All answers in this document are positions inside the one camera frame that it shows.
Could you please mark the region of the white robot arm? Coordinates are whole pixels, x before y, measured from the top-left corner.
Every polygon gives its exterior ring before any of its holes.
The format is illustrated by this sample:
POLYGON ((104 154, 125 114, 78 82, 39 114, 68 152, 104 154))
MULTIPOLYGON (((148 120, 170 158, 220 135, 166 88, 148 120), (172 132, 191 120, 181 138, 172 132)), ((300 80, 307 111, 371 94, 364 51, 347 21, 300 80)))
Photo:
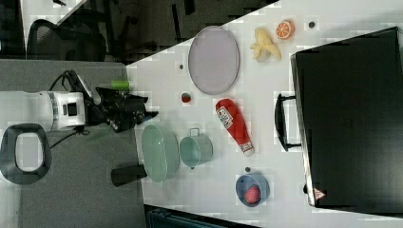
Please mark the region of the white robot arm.
POLYGON ((3 91, 1 93, 1 177, 19 185, 42 179, 51 167, 47 133, 108 124, 126 131, 158 115, 146 97, 98 87, 85 91, 3 91))

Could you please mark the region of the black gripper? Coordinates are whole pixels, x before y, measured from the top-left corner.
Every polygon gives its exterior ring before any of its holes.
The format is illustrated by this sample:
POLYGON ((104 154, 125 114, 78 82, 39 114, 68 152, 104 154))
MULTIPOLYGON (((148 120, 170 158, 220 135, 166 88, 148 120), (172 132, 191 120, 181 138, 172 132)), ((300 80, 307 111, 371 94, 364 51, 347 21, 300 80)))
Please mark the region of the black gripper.
POLYGON ((122 132, 155 118, 158 111, 146 111, 147 97, 132 95, 112 88, 97 87, 100 102, 86 102, 86 125, 108 124, 122 132))

